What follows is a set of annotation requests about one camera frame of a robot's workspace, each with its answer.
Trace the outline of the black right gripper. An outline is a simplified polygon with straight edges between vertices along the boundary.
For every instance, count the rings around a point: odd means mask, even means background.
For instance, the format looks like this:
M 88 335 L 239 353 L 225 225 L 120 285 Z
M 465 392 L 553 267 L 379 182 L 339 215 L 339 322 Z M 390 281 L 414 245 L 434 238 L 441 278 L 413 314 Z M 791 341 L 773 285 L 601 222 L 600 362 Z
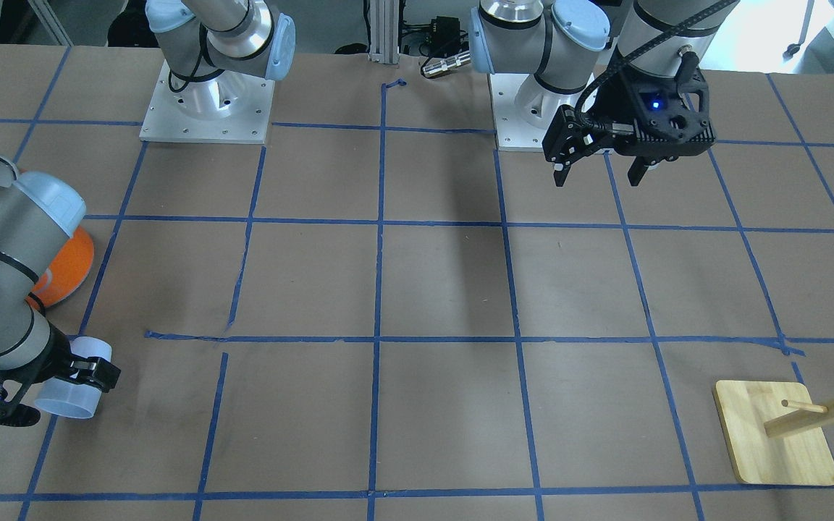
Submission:
M 19 368 L 0 369 L 0 425 L 34 426 L 40 421 L 41 413 L 22 403 L 35 384 L 56 377 L 109 393 L 116 388 L 121 372 L 107 359 L 73 353 L 70 341 L 62 336 L 50 339 L 32 362 Z

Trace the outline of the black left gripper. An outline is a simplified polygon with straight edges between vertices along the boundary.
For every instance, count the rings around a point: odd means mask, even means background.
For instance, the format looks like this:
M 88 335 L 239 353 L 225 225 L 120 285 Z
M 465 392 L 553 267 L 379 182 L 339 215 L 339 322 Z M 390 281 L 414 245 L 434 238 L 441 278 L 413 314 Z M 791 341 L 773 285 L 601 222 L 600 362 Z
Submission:
M 587 110 L 562 105 L 543 139 L 544 158 L 556 161 L 553 178 L 564 187 L 570 162 L 603 148 L 635 158 L 628 181 L 638 187 L 658 159 L 694 157 L 716 143 L 709 115 L 709 86 L 700 69 L 656 78 L 623 69 L 597 89 Z

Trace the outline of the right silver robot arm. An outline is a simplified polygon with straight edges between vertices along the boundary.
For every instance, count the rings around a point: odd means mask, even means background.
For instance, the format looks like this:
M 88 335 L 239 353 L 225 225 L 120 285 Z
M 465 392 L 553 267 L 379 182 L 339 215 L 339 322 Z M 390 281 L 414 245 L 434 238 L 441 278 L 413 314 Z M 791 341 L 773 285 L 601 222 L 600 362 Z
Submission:
M 274 83 L 292 66 L 297 26 L 272 1 L 148 1 L 164 67 L 143 117 L 148 142 L 261 144 Z M 75 354 L 66 334 L 29 301 L 80 227 L 78 192 L 40 171 L 21 174 L 0 155 L 0 425 L 26 428 L 40 412 L 22 403 L 52 379 L 96 395 L 119 369 L 105 355 Z

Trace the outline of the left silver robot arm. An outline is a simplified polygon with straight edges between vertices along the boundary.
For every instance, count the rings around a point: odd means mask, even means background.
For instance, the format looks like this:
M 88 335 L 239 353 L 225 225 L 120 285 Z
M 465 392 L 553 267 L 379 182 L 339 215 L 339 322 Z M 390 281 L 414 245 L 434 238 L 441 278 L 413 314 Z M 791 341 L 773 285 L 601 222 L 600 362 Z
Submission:
M 580 159 L 632 158 L 640 184 L 663 161 L 716 142 L 699 68 L 733 1 L 480 1 L 472 9 L 474 69 L 523 74 L 521 102 L 544 130 L 562 187 Z

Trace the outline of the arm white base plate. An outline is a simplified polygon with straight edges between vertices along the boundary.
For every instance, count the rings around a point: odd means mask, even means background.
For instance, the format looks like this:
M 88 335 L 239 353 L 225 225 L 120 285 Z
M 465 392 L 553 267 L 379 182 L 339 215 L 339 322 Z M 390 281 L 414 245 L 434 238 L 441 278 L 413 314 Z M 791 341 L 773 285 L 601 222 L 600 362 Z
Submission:
M 549 91 L 533 74 L 489 74 L 491 109 L 497 149 L 542 154 L 547 128 L 562 105 L 573 105 L 579 93 Z
M 190 82 L 181 92 L 173 92 L 172 87 L 181 83 L 164 62 L 143 116 L 142 141 L 265 144 L 274 80 L 225 70 L 208 82 Z

